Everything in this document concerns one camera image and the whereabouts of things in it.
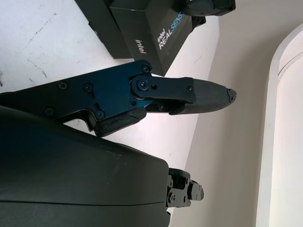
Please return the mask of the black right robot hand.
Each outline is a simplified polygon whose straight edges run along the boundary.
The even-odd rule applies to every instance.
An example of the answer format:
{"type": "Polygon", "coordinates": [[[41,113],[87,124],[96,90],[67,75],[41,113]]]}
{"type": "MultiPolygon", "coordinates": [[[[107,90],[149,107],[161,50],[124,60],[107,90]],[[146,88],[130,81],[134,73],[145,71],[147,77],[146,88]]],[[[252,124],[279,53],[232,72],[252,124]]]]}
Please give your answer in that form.
{"type": "Polygon", "coordinates": [[[154,77],[145,61],[0,96],[3,227],[167,227],[168,208],[204,198],[190,174],[106,136],[147,113],[209,113],[236,91],[154,77]]]}

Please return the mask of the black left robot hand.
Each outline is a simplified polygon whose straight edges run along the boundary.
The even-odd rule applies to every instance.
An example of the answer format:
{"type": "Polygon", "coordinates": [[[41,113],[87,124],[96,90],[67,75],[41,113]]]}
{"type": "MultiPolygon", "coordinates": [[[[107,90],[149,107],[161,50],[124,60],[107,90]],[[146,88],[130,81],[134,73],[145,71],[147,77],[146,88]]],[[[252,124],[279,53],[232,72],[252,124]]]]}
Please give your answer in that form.
{"type": "Polygon", "coordinates": [[[192,28],[196,28],[206,23],[207,16],[223,16],[235,9],[235,0],[187,0],[182,13],[191,16],[192,28]]]}

